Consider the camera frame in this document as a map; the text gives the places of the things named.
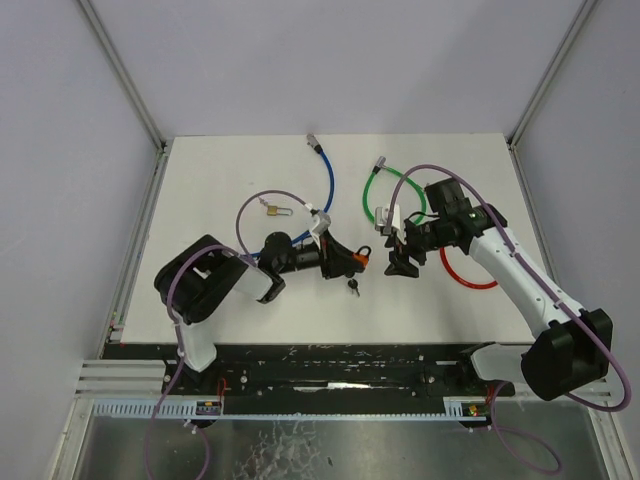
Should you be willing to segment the black padlock keys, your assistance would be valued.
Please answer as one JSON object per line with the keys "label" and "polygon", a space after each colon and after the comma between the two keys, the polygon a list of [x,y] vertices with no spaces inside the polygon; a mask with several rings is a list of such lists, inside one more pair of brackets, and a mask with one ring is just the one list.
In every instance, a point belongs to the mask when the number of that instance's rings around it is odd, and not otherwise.
{"label": "black padlock keys", "polygon": [[347,281],[347,286],[353,294],[355,294],[357,297],[360,297],[359,283],[355,278],[349,279]]}

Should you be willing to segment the orange black padlock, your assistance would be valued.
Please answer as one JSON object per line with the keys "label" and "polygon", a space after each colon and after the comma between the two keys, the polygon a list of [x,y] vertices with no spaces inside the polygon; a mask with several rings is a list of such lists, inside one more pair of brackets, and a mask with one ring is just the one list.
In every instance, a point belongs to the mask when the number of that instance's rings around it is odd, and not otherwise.
{"label": "orange black padlock", "polygon": [[362,265],[363,269],[365,269],[369,263],[371,251],[372,249],[370,246],[363,245],[356,252],[352,254],[353,258]]}

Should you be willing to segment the red cable lock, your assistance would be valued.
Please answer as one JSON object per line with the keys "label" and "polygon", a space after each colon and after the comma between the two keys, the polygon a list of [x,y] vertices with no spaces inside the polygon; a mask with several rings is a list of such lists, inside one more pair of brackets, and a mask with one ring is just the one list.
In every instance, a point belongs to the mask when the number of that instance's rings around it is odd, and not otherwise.
{"label": "red cable lock", "polygon": [[447,274],[459,285],[476,291],[494,289],[498,283],[481,266],[453,247],[443,248],[439,252],[440,261]]}

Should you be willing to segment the brass padlock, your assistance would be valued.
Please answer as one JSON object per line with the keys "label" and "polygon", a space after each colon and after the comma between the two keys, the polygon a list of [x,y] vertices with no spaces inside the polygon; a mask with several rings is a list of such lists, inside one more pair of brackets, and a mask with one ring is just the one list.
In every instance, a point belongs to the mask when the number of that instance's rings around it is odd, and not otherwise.
{"label": "brass padlock", "polygon": [[291,208],[280,207],[277,205],[268,204],[266,206],[266,214],[270,217],[276,216],[292,216],[293,210]]}

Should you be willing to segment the green cable lock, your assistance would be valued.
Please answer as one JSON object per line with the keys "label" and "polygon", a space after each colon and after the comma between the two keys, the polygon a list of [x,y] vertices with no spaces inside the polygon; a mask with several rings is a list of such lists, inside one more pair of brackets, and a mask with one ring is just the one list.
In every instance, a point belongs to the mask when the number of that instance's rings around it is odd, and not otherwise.
{"label": "green cable lock", "polygon": [[[369,174],[362,193],[362,207],[366,218],[370,223],[375,221],[375,209],[378,206],[386,206],[389,203],[397,180],[403,173],[386,163],[386,158],[380,156]],[[406,181],[403,188],[403,198],[409,198],[408,190],[412,189],[415,198],[411,202],[415,214],[411,220],[415,224],[423,223],[427,219],[428,205],[423,188],[412,179]]]}

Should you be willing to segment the blue cable lock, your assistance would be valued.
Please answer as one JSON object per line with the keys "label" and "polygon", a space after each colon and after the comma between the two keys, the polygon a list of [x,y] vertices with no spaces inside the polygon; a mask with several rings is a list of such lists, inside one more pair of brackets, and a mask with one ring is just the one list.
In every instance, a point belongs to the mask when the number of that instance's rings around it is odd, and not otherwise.
{"label": "blue cable lock", "polygon": [[286,192],[301,198],[302,203],[311,203],[316,209],[328,212],[332,206],[335,177],[331,162],[320,142],[313,134],[306,135],[307,147],[290,136],[268,137],[274,147],[262,149],[252,156],[249,167],[251,181],[263,191],[257,196],[280,207],[296,207],[301,211],[297,224],[289,221],[281,227],[291,237],[293,245],[298,245],[310,237],[308,233],[308,211]]}

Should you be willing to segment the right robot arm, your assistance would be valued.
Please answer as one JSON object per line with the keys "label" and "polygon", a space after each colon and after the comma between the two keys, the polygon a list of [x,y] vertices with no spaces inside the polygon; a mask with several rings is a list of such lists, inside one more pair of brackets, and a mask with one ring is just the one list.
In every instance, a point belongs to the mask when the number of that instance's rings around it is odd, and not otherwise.
{"label": "right robot arm", "polygon": [[530,346],[494,342],[470,350],[475,375],[525,383],[546,401],[604,378],[613,331],[609,316],[587,311],[566,295],[523,251],[501,214],[472,205],[457,180],[430,185],[425,194],[433,212],[425,223],[402,219],[398,206],[375,211],[375,228],[389,250],[386,275],[416,278],[429,252],[458,248],[493,277],[534,338]]}

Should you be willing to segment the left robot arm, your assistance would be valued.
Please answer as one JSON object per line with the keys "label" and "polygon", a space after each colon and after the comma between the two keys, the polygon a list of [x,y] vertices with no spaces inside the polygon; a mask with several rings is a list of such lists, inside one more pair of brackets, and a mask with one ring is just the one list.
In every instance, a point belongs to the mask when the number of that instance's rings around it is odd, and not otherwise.
{"label": "left robot arm", "polygon": [[267,304],[284,290],[284,274],[318,269],[325,280],[351,279],[365,271],[370,254],[369,246],[352,251],[328,231],[299,245],[288,234],[274,232],[251,265],[206,234],[160,269],[154,288],[174,324],[179,359],[200,373],[217,357],[207,328],[230,292]]}

